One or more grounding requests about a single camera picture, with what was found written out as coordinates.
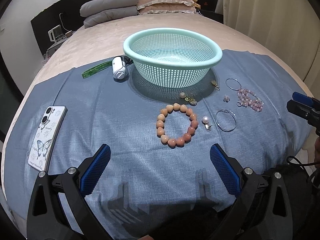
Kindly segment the grey folded blanket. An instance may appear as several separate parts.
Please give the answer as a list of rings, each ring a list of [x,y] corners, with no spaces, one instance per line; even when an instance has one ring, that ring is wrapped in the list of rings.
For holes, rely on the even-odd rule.
[[[84,27],[90,28],[97,24],[137,16],[138,0],[92,0],[80,7],[80,16],[84,17]]]

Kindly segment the silver hoop earring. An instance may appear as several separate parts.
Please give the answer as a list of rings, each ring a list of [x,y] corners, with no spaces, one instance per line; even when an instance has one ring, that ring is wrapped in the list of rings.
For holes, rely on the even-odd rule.
[[[242,89],[241,83],[235,78],[227,78],[225,84],[229,89],[233,91],[239,91],[240,89]]]
[[[230,109],[219,110],[215,115],[215,122],[223,132],[232,132],[236,129],[238,121]]]

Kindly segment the brown teddy bear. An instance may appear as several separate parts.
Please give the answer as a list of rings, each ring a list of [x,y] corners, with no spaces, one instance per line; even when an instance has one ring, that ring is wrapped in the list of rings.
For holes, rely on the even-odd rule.
[[[200,10],[201,9],[201,6],[197,3],[197,0],[192,0],[193,2],[193,7],[197,10]]]

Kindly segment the gold drop earring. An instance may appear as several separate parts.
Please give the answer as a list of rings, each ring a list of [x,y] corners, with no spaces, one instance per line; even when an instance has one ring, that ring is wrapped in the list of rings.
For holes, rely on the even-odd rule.
[[[215,87],[216,90],[220,90],[220,87],[215,80],[212,80],[211,84]]]

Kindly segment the white handheld fan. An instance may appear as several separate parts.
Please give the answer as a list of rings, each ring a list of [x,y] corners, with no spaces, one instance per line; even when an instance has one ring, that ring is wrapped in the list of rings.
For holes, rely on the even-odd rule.
[[[112,72],[115,80],[122,80],[127,76],[125,56],[117,56],[112,60]]]

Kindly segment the white butterfly phone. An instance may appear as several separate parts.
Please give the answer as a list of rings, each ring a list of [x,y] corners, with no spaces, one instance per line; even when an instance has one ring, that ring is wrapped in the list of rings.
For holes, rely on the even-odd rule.
[[[48,171],[54,144],[66,113],[65,106],[46,108],[29,151],[28,165],[35,170]]]

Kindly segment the gold coin pearl charm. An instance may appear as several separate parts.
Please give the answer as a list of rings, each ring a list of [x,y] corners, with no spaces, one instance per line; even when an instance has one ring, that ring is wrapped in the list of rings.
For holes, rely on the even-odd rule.
[[[183,99],[185,102],[189,103],[191,106],[197,105],[197,101],[192,93],[187,94],[185,92],[180,92],[179,97]]]

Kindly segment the white pearl earring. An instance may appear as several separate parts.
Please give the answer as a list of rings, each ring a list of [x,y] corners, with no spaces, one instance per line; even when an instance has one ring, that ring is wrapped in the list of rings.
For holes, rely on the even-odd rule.
[[[202,123],[204,124],[206,130],[211,130],[212,125],[210,124],[210,119],[207,116],[202,118]]]

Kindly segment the mint green plastic basket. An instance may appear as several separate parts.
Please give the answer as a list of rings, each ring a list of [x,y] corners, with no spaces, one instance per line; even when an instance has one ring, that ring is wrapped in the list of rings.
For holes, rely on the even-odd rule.
[[[222,59],[216,42],[178,28],[136,32],[124,41],[123,51],[146,81],[166,88],[197,84]]]

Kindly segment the black headboard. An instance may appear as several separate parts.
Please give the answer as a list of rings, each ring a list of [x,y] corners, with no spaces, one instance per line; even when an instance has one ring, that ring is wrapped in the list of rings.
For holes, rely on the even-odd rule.
[[[91,0],[59,0],[44,9],[31,20],[31,26],[42,54],[52,45],[48,31],[57,25],[67,30],[76,31],[83,26],[84,18],[80,16],[80,7]],[[218,0],[198,0],[201,5],[201,14],[223,23],[223,15],[215,13]]]

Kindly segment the pink ruffled pillow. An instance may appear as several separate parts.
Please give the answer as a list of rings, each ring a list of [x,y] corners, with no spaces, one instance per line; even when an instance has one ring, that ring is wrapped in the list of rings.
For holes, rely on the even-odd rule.
[[[141,15],[196,12],[193,0],[138,0],[137,10]]]

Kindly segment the beige curtain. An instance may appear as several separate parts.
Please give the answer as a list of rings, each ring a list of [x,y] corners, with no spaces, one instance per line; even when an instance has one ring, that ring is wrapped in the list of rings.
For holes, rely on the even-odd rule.
[[[283,60],[319,96],[319,18],[308,0],[220,0],[225,25]]]

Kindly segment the nightstand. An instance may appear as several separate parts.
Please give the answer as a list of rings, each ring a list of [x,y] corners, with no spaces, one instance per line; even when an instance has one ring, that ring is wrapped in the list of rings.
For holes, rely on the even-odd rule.
[[[63,45],[65,41],[66,39],[61,40],[53,44],[47,49],[46,53],[43,55],[43,61],[42,61],[43,66],[48,62],[48,60],[52,57],[52,55]]]

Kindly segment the small crystal stud earring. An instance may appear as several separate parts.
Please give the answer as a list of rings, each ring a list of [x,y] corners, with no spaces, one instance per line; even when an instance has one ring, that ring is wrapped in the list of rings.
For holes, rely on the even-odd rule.
[[[223,98],[224,102],[229,102],[230,101],[230,97],[228,95],[225,95],[225,97]]]

